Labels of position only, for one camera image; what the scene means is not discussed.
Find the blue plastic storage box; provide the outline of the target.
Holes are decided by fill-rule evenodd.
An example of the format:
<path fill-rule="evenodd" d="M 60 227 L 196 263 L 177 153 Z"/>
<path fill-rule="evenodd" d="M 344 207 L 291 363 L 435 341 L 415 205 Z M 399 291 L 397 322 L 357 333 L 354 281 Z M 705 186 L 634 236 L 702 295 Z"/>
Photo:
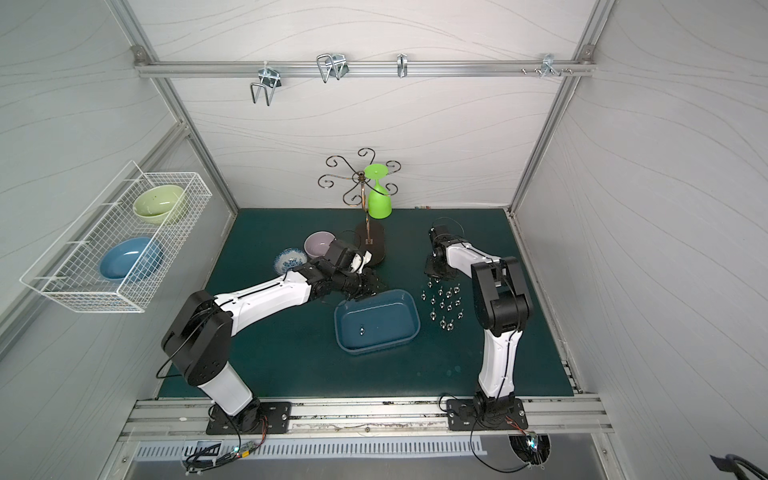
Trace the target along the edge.
<path fill-rule="evenodd" d="M 359 334 L 361 325 L 364 335 Z M 395 289 L 342 301 L 334 310 L 334 328 L 341 350 L 363 355 L 410 343 L 419 334 L 421 321 L 412 295 Z"/>

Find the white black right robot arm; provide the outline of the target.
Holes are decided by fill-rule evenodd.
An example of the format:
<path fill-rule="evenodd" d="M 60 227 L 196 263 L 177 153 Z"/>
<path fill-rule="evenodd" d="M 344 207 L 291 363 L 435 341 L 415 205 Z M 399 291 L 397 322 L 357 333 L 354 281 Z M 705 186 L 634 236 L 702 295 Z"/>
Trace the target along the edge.
<path fill-rule="evenodd" d="M 425 273 L 434 279 L 462 273 L 471 279 L 475 317 L 484 331 L 483 361 L 475 408 L 499 414 L 515 400 L 514 370 L 519 342 L 534 313 L 521 262 L 485 253 L 457 237 L 432 241 Z"/>

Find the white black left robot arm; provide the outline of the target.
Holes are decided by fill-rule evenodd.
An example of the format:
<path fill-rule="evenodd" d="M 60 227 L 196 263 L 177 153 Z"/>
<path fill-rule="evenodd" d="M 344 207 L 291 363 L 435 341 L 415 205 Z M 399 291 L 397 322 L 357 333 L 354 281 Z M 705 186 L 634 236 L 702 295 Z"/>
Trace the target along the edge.
<path fill-rule="evenodd" d="M 230 418 L 258 408 L 251 389 L 230 363 L 232 338 L 283 310 L 339 292 L 349 300 L 384 290 L 374 269 L 337 268 L 315 259 L 248 289 L 213 296 L 191 294 L 161 340 L 185 382 L 204 392 Z"/>

